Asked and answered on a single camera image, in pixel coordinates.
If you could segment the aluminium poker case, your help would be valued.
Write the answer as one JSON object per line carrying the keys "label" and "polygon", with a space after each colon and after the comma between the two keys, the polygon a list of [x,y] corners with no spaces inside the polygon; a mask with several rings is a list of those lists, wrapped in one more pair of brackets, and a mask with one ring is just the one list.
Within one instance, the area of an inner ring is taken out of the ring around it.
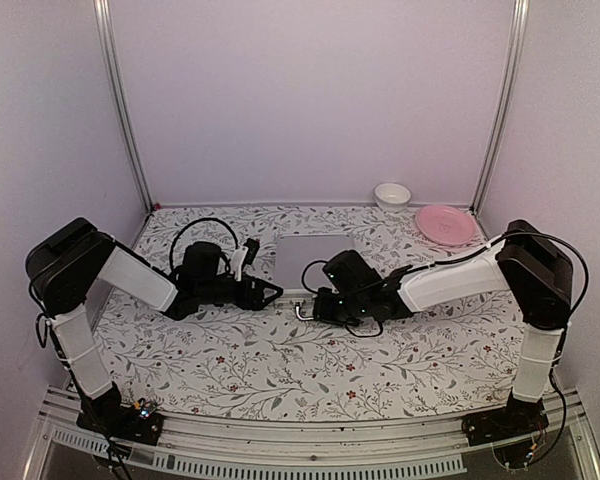
{"label": "aluminium poker case", "polygon": [[300,321],[312,319],[316,292],[332,284],[322,272],[327,261],[355,248],[350,233],[284,234],[275,242],[273,283],[283,288],[277,308],[290,307]]}

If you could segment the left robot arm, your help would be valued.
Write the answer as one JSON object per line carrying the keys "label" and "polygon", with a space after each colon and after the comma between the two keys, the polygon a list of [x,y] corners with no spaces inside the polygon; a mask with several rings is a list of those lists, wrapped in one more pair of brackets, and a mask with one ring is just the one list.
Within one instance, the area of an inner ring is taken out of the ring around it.
{"label": "left robot arm", "polygon": [[168,253],[161,270],[112,235],[77,217],[35,246],[25,260],[28,290],[81,397],[84,412],[108,434],[128,426],[121,393],[101,358],[88,310],[98,283],[119,290],[163,316],[181,321],[202,306],[261,311],[284,292],[246,273],[260,243],[236,241],[231,254],[209,241],[188,245],[180,261]]}

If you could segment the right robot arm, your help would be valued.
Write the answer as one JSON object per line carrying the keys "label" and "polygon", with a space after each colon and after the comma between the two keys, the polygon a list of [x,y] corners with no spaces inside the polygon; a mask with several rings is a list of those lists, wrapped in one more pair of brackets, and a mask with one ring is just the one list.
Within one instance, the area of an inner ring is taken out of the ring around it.
{"label": "right robot arm", "polygon": [[353,327],[410,318],[431,307],[484,293],[508,292],[522,314],[523,338],[512,402],[497,427],[517,436],[536,417],[550,372],[559,359],[573,314],[573,263],[560,239],[515,220],[500,236],[470,253],[429,264],[406,265],[382,276],[355,250],[324,263],[329,286],[314,294],[314,320]]}

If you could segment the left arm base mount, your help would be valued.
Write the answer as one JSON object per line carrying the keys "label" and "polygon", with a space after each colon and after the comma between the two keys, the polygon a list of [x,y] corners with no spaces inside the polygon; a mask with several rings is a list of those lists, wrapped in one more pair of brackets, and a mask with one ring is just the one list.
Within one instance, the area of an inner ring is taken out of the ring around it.
{"label": "left arm base mount", "polygon": [[135,405],[123,405],[116,396],[103,395],[81,402],[76,424],[83,430],[101,434],[105,439],[157,446],[164,416],[150,407],[148,402],[141,402],[137,408]]}

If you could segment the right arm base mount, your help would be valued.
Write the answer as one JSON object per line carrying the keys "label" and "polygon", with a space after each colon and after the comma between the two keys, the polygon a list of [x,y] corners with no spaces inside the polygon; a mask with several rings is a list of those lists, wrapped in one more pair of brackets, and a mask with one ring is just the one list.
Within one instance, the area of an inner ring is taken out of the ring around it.
{"label": "right arm base mount", "polygon": [[528,435],[549,426],[544,402],[527,402],[509,395],[503,407],[467,414],[461,430],[470,446],[483,445]]}

